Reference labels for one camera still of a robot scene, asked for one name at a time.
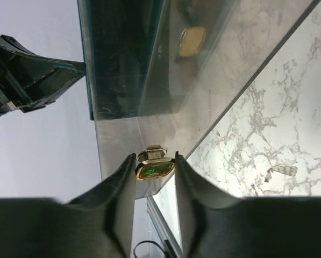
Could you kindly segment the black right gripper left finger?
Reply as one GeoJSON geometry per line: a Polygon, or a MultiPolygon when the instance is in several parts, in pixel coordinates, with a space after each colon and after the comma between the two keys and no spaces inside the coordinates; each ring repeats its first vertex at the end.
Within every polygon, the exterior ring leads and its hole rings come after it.
{"type": "Polygon", "coordinates": [[[103,182],[60,203],[0,198],[0,257],[128,257],[135,199],[135,154],[103,182]]]}

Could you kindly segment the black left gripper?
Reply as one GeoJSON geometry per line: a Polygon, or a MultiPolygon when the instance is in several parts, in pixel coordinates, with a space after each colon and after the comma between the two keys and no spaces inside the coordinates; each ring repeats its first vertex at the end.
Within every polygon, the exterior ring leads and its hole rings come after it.
{"type": "Polygon", "coordinates": [[[0,35],[0,117],[12,111],[45,108],[84,75],[84,62],[39,56],[15,38],[0,35]]]}

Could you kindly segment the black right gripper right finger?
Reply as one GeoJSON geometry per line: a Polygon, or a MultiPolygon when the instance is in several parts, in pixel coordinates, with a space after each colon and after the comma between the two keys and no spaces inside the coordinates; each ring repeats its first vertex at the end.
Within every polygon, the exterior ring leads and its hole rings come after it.
{"type": "Polygon", "coordinates": [[[175,156],[185,257],[321,257],[321,197],[237,198],[175,156]]]}

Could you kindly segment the teal drawer organizer box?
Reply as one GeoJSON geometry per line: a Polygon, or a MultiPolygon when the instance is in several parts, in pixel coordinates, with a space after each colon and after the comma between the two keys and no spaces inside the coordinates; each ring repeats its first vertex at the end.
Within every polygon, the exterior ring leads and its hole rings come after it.
{"type": "Polygon", "coordinates": [[[91,120],[169,113],[169,2],[77,4],[91,120]]]}

